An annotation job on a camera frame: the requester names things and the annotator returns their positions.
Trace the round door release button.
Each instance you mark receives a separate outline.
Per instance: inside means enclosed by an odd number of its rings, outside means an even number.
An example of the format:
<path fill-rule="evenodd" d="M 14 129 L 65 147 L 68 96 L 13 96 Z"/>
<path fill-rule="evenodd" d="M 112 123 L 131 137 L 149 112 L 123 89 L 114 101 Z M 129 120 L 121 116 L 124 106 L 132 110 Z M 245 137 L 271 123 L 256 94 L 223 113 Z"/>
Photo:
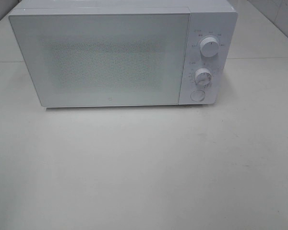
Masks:
<path fill-rule="evenodd" d="M 201 102 L 205 98 L 205 92 L 202 90 L 193 91 L 190 98 L 194 102 Z"/>

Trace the white timer knob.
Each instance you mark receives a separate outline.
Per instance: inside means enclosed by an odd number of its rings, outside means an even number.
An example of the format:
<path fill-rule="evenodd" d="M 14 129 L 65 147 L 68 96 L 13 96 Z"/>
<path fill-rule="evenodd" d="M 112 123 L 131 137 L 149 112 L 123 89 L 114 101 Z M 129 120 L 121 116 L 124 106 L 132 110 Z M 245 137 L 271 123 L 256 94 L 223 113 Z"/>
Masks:
<path fill-rule="evenodd" d="M 195 83 L 200 86 L 208 85 L 211 81 L 211 78 L 212 73 L 207 68 L 200 68 L 194 73 Z"/>

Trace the white microwave door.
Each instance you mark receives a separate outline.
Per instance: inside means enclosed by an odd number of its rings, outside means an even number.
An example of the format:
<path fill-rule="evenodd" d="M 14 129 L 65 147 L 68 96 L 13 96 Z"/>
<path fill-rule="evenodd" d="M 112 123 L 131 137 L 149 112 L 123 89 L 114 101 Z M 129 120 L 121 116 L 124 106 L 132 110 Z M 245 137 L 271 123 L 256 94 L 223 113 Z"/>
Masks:
<path fill-rule="evenodd" d="M 44 107 L 179 101 L 188 14 L 9 19 Z"/>

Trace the white microwave oven body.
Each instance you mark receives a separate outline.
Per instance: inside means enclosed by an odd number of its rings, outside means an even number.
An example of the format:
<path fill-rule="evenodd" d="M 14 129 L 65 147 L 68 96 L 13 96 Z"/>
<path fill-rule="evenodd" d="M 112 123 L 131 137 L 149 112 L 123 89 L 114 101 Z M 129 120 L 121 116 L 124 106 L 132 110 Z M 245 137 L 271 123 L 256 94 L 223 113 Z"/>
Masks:
<path fill-rule="evenodd" d="M 9 17 L 129 14 L 189 15 L 180 95 L 176 105 L 213 104 L 238 17 L 226 0 L 23 0 L 10 12 Z M 201 54 L 199 47 L 200 41 L 207 36 L 215 36 L 220 44 L 218 53 L 209 58 Z M 211 81 L 206 86 L 195 83 L 194 73 L 200 68 L 207 68 L 212 73 Z M 205 92 L 201 102 L 194 102 L 190 98 L 196 90 Z"/>

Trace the white upper power knob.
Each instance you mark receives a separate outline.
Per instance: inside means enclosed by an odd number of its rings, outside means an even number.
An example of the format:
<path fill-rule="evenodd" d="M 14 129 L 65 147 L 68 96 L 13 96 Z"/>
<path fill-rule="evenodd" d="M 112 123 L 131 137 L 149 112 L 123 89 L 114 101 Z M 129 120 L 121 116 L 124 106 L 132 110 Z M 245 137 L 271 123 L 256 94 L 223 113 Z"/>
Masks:
<path fill-rule="evenodd" d="M 207 36 L 200 43 L 200 52 L 206 58 L 215 56 L 219 51 L 219 39 L 215 36 Z"/>

